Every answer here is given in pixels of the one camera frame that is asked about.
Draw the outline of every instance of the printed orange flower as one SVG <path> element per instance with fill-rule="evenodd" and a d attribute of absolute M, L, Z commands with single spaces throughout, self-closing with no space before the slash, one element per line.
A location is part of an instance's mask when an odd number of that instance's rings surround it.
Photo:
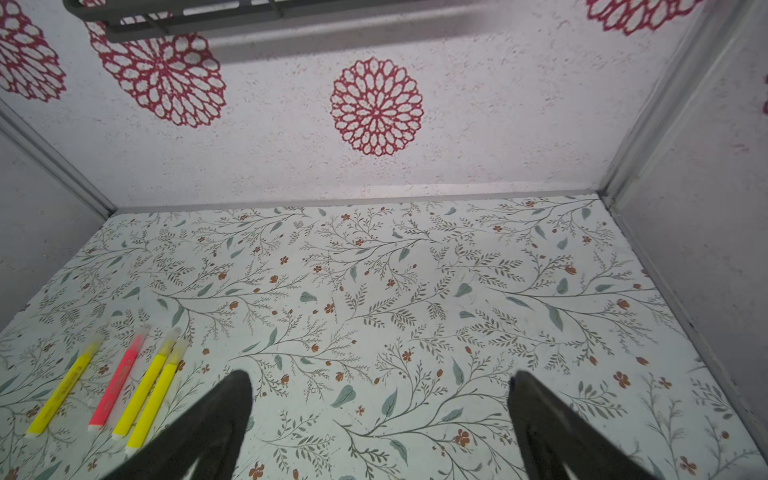
<path fill-rule="evenodd" d="M 682 463 L 680 464 L 680 468 L 687 471 L 691 475 L 696 475 L 696 464 L 693 462 L 688 462 L 688 459 L 685 457 L 680 457 L 680 460 Z"/>
<path fill-rule="evenodd" d="M 656 30 L 677 16 L 685 16 L 703 0 L 587 0 L 587 18 L 603 24 L 604 31 Z"/>
<path fill-rule="evenodd" d="M 336 129 L 366 155 L 380 157 L 405 148 L 422 127 L 423 114 L 416 81 L 391 60 L 357 61 L 333 82 Z"/>
<path fill-rule="evenodd" d="M 256 464 L 253 466 L 250 472 L 248 472 L 248 476 L 251 477 L 253 480 L 263 477 L 264 465 L 259 465 L 259 462 L 256 462 Z"/>
<path fill-rule="evenodd" d="M 629 381 L 629 378 L 621 372 L 616 372 L 616 375 L 614 375 L 614 380 L 619 382 L 619 386 L 622 389 L 626 389 L 629 385 L 632 385 Z"/>
<path fill-rule="evenodd" d="M 469 432 L 465 432 L 464 430 L 459 429 L 458 435 L 454 437 L 453 441 L 462 447 L 467 446 L 467 444 L 469 444 Z"/>

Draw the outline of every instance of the white speckled wallpaper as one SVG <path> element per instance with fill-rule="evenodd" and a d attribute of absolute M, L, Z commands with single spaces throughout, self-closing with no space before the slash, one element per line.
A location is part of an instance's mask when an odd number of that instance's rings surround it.
<path fill-rule="evenodd" d="M 140 207 L 594 188 L 704 5 L 425 0 L 131 45 L 0 7 L 0 98 Z"/>

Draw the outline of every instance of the floral patterned surface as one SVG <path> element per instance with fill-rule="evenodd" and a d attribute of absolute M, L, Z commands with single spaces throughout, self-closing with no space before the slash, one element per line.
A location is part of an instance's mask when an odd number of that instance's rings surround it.
<path fill-rule="evenodd" d="M 533 372 L 659 478 L 768 468 L 595 196 L 125 214 L 2 333 L 5 478 L 97 478 L 86 425 L 141 324 L 193 346 L 154 424 L 233 369 L 253 383 L 236 478 L 525 478 L 505 399 Z M 23 434 L 94 331 L 48 431 Z"/>

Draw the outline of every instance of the white textured wall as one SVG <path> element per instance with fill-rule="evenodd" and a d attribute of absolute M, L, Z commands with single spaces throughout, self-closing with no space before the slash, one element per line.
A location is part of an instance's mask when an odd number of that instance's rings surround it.
<path fill-rule="evenodd" d="M 621 215 L 768 425 L 766 45 L 760 28 Z"/>
<path fill-rule="evenodd" d="M 139 108 L 60 2 L 22 2 L 66 90 L 0 96 L 120 207 L 587 189 L 702 10 L 627 36 L 589 19 L 585 0 L 426 5 L 207 35 L 227 104 L 192 128 Z M 354 151 L 330 115 L 334 80 L 372 56 L 423 96 L 421 130 L 392 156 Z"/>

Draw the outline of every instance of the highlighter cap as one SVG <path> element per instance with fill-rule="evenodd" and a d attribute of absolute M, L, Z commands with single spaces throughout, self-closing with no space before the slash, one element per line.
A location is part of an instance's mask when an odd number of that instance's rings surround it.
<path fill-rule="evenodd" d="M 190 338 L 188 336 L 181 337 L 176 345 L 174 345 L 174 351 L 170 353 L 166 364 L 178 365 L 181 359 L 184 358 L 184 354 L 187 351 L 187 347 L 190 345 Z"/>
<path fill-rule="evenodd" d="M 166 333 L 165 337 L 163 338 L 163 342 L 160 344 L 160 349 L 157 351 L 157 354 L 162 356 L 169 356 L 170 350 L 174 346 L 176 339 L 179 338 L 179 335 L 181 335 L 181 329 L 179 327 L 176 327 L 170 332 Z"/>

